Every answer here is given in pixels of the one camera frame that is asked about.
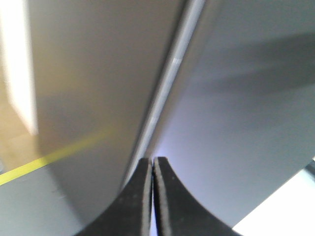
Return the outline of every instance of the white wall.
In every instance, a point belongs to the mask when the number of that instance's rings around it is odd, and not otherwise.
[[[31,134],[37,134],[27,3],[0,0],[2,63],[8,100]]]

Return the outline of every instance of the silver metal strip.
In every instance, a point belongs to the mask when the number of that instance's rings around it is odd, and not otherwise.
[[[150,139],[156,127],[158,118],[164,107],[168,94],[172,88],[178,69],[187,50],[189,41],[198,22],[205,0],[189,0],[181,19],[177,36],[173,42],[170,55],[167,59],[159,86],[154,96],[147,119],[139,137],[131,164],[127,172],[124,185],[129,181],[138,160],[144,157]]]

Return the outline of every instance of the white surface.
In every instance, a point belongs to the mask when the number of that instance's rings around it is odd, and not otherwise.
[[[37,134],[29,21],[25,0],[0,0],[2,63],[8,98],[31,134]]]
[[[313,236],[315,179],[302,170],[233,229],[243,236]]]

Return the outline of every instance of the metal sheet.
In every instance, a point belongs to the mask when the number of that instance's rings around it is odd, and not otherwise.
[[[101,132],[51,165],[84,222],[118,193],[184,3],[29,1],[42,154]]]
[[[206,7],[154,156],[167,156],[188,190],[234,226],[315,154],[315,8],[227,0],[211,31]]]

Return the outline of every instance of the yellow tape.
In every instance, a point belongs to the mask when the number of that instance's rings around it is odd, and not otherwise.
[[[0,175],[0,186],[8,183],[16,178],[24,176],[32,171],[35,171],[41,167],[47,166],[57,160],[75,154],[83,149],[90,148],[96,145],[101,140],[112,134],[112,129],[101,130],[100,132],[93,133],[71,145],[61,148],[53,153],[50,153],[44,157],[34,160],[26,165],[20,166],[16,169],[8,171]]]

